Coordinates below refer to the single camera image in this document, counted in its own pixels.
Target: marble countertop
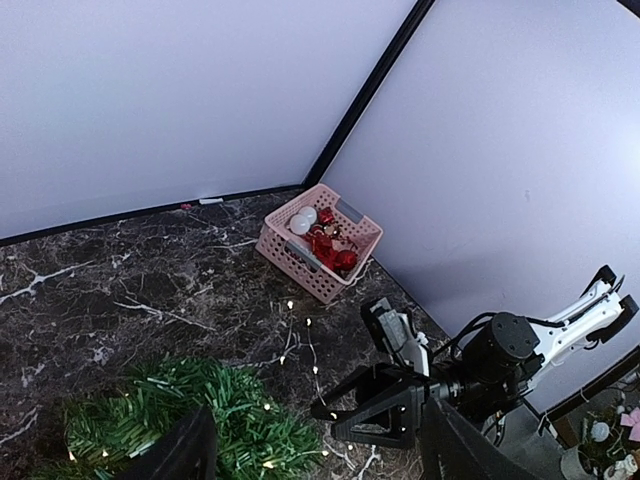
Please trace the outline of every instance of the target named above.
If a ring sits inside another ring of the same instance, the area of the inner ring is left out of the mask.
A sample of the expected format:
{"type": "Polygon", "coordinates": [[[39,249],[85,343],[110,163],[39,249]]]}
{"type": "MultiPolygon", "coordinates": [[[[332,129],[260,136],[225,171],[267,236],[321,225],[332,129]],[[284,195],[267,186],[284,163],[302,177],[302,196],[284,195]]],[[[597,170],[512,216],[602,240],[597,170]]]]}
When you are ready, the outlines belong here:
{"type": "MultiPolygon", "coordinates": [[[[0,478],[66,458],[61,403],[108,388],[132,362],[171,353],[257,365],[277,400],[303,410],[317,393],[308,340],[321,389],[376,360],[359,318],[366,300],[387,296],[411,310],[436,345],[446,339],[374,260],[324,306],[256,252],[264,217],[294,195],[196,206],[0,248],[0,478]],[[290,329],[302,341],[280,365],[290,329]]],[[[367,453],[350,452],[352,465],[361,468],[367,453]]],[[[392,476],[394,462],[418,463],[406,452],[387,450],[382,458],[370,465],[375,478],[402,478],[392,476]]],[[[332,454],[314,478],[357,475],[343,460],[332,454]]]]}

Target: red bauble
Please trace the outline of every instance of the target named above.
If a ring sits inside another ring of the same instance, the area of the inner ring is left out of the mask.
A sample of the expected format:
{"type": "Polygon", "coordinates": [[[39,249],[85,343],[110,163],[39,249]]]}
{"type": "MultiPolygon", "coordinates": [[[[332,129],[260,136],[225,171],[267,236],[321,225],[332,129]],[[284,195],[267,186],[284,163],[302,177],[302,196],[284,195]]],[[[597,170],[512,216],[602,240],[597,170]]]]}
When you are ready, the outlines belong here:
{"type": "Polygon", "coordinates": [[[358,254],[356,252],[352,252],[351,250],[341,250],[336,255],[335,267],[338,270],[344,270],[345,272],[349,272],[356,267],[358,263],[358,254]]]}
{"type": "Polygon", "coordinates": [[[333,223],[335,221],[336,217],[333,216],[331,208],[327,207],[318,211],[318,223],[320,223],[321,225],[329,225],[330,223],[333,223]]]}

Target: white panel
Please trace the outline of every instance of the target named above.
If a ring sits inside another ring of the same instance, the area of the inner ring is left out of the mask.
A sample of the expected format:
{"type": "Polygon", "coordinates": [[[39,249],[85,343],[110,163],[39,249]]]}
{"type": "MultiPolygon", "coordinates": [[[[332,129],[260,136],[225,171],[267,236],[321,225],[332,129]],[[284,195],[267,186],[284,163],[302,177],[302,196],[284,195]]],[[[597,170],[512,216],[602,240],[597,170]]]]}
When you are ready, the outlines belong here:
{"type": "Polygon", "coordinates": [[[0,238],[300,183],[413,3],[1,2],[0,238]]]}
{"type": "MultiPolygon", "coordinates": [[[[640,21],[614,1],[439,1],[325,181],[382,224],[376,257],[449,334],[553,314],[605,263],[640,301],[638,85],[640,21]]],[[[534,405],[624,356],[637,320],[534,405]]]]}

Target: gray basket handle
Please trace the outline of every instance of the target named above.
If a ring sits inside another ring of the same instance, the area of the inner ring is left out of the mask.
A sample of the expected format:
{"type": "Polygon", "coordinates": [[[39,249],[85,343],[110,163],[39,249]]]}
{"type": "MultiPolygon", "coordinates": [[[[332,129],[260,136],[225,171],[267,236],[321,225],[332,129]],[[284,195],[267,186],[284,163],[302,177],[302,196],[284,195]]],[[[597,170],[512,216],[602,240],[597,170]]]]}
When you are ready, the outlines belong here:
{"type": "Polygon", "coordinates": [[[288,240],[285,246],[300,258],[302,258],[304,262],[309,265],[309,268],[313,269],[316,272],[322,269],[322,262],[302,245],[298,245],[296,242],[288,240]]]}
{"type": "Polygon", "coordinates": [[[364,215],[362,215],[359,211],[357,211],[342,199],[339,199],[336,202],[336,210],[338,210],[353,223],[360,223],[360,221],[364,218],[364,215]]]}

